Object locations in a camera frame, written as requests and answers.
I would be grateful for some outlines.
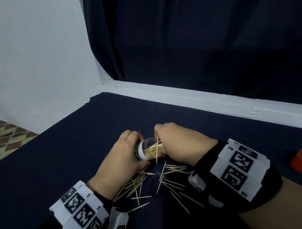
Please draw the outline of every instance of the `tiled floor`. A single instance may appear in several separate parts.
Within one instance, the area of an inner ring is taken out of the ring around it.
[[[0,160],[36,136],[31,131],[0,120]]]

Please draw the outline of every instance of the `white wall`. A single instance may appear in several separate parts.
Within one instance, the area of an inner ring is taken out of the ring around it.
[[[41,133],[100,82],[79,0],[0,1],[0,120]]]

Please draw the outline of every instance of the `black wrist strap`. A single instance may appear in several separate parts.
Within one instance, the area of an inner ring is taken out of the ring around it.
[[[207,152],[195,166],[195,172],[204,180],[211,196],[236,212],[250,211],[271,200],[282,186],[281,175],[272,165],[266,171],[261,181],[262,187],[251,202],[210,173],[218,159],[218,155],[226,144],[226,142],[218,141],[218,144]]]

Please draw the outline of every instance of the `right hand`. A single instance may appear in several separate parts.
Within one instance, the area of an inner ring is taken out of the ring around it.
[[[215,139],[175,123],[155,125],[154,137],[162,142],[164,154],[190,166],[195,166],[203,155],[218,143]]]

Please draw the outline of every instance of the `dark curtain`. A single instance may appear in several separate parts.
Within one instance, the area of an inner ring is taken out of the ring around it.
[[[302,104],[301,0],[84,0],[114,79]]]

